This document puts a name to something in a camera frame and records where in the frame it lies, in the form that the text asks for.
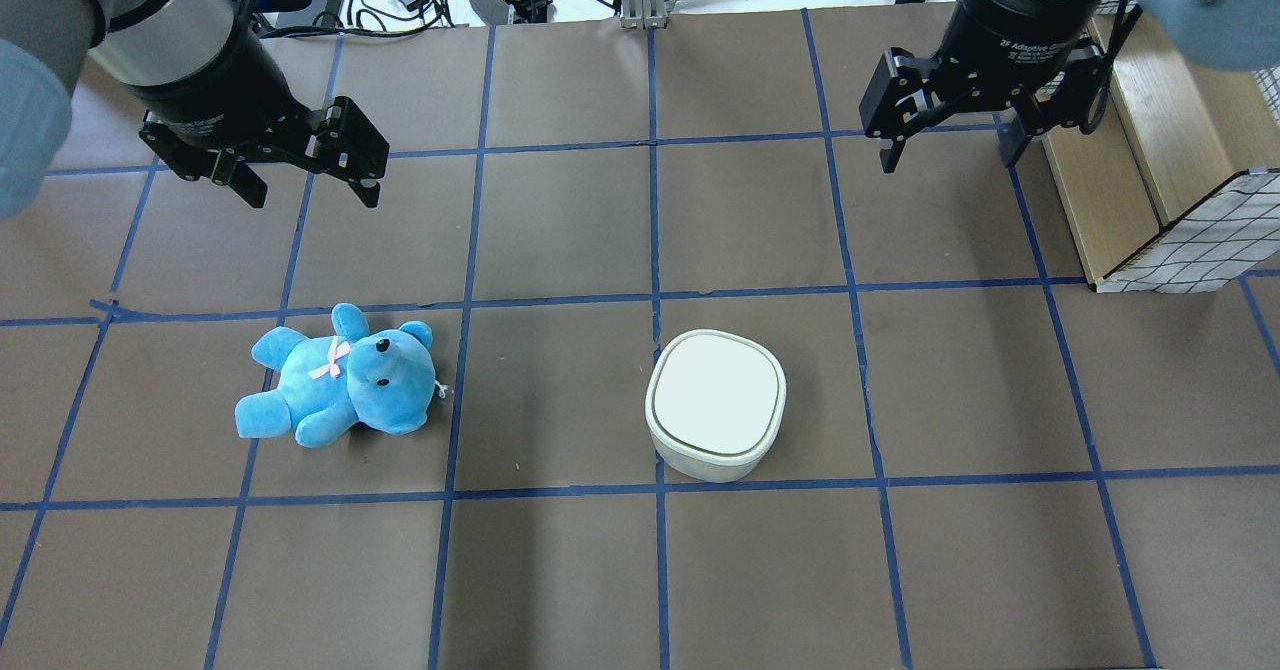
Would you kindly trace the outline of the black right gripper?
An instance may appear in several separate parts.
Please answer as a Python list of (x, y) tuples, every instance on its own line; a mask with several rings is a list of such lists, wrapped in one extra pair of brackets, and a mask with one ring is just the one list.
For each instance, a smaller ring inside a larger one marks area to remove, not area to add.
[(1053, 128), (1091, 133), (1111, 79), (1108, 50), (1085, 36), (1100, 1), (956, 0), (932, 56), (884, 50), (859, 102), (883, 173), (896, 170), (909, 138), (957, 114), (1014, 110), (1000, 135), (1006, 168)]

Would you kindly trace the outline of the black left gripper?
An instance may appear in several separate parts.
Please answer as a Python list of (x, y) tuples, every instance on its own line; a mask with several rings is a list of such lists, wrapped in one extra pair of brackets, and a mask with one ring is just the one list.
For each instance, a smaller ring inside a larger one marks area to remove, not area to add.
[(209, 179), (251, 208), (265, 208), (268, 184), (247, 161), (262, 146), (308, 172), (343, 181), (369, 209), (379, 205), (390, 146), (361, 106), (338, 96), (311, 110), (247, 26), (234, 26), (218, 55), (195, 74), (140, 86), (147, 109), (138, 136), (177, 176)]

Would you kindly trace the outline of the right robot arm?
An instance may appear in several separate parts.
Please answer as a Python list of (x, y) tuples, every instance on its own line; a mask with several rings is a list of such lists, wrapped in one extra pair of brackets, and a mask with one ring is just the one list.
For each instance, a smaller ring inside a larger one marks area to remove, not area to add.
[(1277, 65), (1277, 0), (955, 0), (931, 55), (882, 54), (859, 104), (864, 133), (891, 173), (914, 135), (959, 114), (1009, 110), (1015, 126), (1000, 152), (1014, 165), (1047, 131), (1093, 131), (1117, 55), (1142, 19), (1201, 67)]

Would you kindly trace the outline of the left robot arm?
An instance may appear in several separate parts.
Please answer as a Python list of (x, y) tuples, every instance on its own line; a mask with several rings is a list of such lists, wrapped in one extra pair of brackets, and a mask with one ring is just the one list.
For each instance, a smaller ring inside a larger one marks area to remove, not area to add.
[(1, 213), (36, 199), (65, 143), (81, 72), (93, 61), (145, 109), (141, 140), (179, 178), (262, 208), (257, 164), (349, 186), (375, 208), (389, 145), (355, 100), (312, 109), (255, 28), (311, 0), (3, 0)]

